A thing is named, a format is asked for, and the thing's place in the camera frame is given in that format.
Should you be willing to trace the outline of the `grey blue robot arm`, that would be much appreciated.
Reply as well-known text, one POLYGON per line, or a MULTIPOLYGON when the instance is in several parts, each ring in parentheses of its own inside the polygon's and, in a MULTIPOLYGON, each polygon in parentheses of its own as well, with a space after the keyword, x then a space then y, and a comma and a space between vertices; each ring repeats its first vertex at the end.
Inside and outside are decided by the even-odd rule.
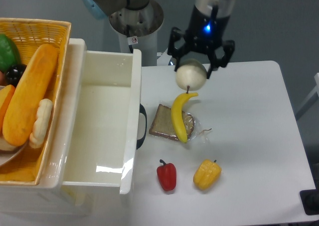
MULTIPOLYGON (((112 28, 124 37, 122 52, 132 52, 136 44, 146 55, 151 53, 141 46, 141 39, 157 32, 164 15, 154 0, 82 0, 96 19, 109 18, 112 28)), ((190 52, 206 55, 210 62, 206 77, 218 68, 226 67, 235 50, 233 40, 223 40, 225 28, 236 0, 195 0, 189 25, 185 31, 173 27, 168 42, 168 55, 175 60, 175 69, 190 52)))

